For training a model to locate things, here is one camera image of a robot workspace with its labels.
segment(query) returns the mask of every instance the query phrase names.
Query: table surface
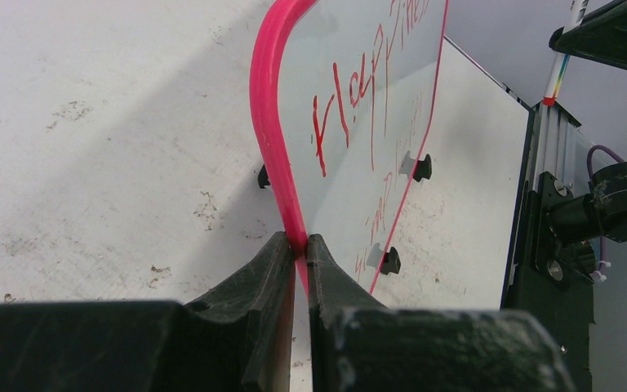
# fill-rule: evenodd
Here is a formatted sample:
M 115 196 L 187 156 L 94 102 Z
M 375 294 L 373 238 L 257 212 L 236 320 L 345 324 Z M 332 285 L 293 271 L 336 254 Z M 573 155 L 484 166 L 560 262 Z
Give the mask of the table surface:
M 0 5 L 0 302 L 189 301 L 282 229 L 258 189 L 248 70 L 268 2 Z M 390 306 L 499 305 L 527 113 L 444 45 L 394 235 Z M 310 389 L 297 289 L 293 390 Z

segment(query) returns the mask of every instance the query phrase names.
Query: marker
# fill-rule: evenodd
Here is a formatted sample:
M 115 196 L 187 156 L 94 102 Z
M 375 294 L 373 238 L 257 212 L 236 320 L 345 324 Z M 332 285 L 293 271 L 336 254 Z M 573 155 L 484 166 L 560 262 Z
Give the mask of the marker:
M 583 21 L 583 16 L 585 16 L 585 9 L 588 7 L 588 1 L 589 0 L 573 0 L 571 4 L 571 17 L 568 23 L 563 26 L 562 35 L 580 26 L 580 23 Z M 571 56 L 564 55 L 563 53 L 557 53 L 554 58 L 549 82 L 547 83 L 547 90 L 545 91 L 545 98 L 542 100 L 542 103 L 546 106 L 551 106 L 556 102 L 558 90 L 561 88 L 561 81 L 563 80 L 563 73 L 566 72 L 570 58 Z

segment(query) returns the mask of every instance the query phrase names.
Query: black stand foot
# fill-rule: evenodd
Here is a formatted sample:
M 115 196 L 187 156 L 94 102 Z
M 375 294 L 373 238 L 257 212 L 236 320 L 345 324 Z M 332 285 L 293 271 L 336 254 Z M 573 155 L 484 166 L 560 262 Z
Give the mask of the black stand foot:
M 415 174 L 412 178 L 417 182 L 422 181 L 424 178 L 427 180 L 431 178 L 431 157 L 428 154 L 424 156 L 424 160 L 417 162 Z
M 265 170 L 265 165 L 258 172 L 258 187 L 265 189 L 266 186 L 270 186 L 270 180 L 268 180 L 268 172 Z
M 400 272 L 400 255 L 395 247 L 390 247 L 390 251 L 383 256 L 383 264 L 380 267 L 383 275 L 398 274 Z

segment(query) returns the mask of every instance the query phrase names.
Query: pink frame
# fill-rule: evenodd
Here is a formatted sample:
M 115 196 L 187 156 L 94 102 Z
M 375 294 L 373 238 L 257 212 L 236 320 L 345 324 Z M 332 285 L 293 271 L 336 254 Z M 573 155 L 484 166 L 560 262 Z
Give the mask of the pink frame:
M 268 170 L 269 180 L 273 186 L 275 200 L 278 203 L 285 232 L 290 240 L 297 261 L 296 267 L 299 271 L 301 282 L 304 284 L 306 294 L 309 294 L 309 280 L 305 263 L 306 245 L 309 241 L 306 233 L 304 217 L 301 214 L 299 198 L 296 193 L 296 184 L 291 172 L 287 147 L 282 134 L 282 126 L 278 112 L 278 79 L 280 75 L 280 64 L 282 54 L 285 51 L 285 44 L 294 29 L 296 23 L 318 0 L 276 0 L 265 15 L 263 24 L 256 38 L 256 45 L 253 50 L 251 60 L 251 74 L 249 79 L 249 100 L 251 104 L 251 119 L 256 131 L 256 139 L 260 146 L 260 154 L 263 156 L 265 167 Z M 446 18 L 448 15 L 448 0 L 446 0 L 445 11 L 443 12 L 443 27 L 441 36 L 445 32 Z M 421 142 L 421 147 L 416 158 L 421 155 L 422 149 L 429 135 L 431 120 L 434 117 L 434 102 L 436 101 L 436 86 L 438 85 L 438 70 L 441 64 L 441 51 L 443 40 L 438 47 L 438 62 L 436 66 L 436 76 L 434 79 L 434 92 L 432 95 L 431 112 L 429 114 L 429 124 Z M 410 189 L 412 178 L 409 178 L 405 191 L 400 201 L 400 206 L 395 215 L 393 226 L 390 229 L 388 241 L 384 246 L 384 252 L 388 251 L 390 239 L 393 237 L 395 225 L 398 223 L 400 211 L 405 203 L 407 191 Z M 369 292 L 374 291 L 379 269 Z

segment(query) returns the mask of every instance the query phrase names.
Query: whiteboard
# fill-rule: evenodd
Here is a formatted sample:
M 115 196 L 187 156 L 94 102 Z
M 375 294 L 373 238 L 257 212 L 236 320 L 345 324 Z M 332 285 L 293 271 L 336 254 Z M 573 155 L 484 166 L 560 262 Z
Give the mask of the whiteboard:
M 285 230 L 299 252 L 321 234 L 367 290 L 429 131 L 446 11 L 280 0 L 256 39 L 251 114 Z

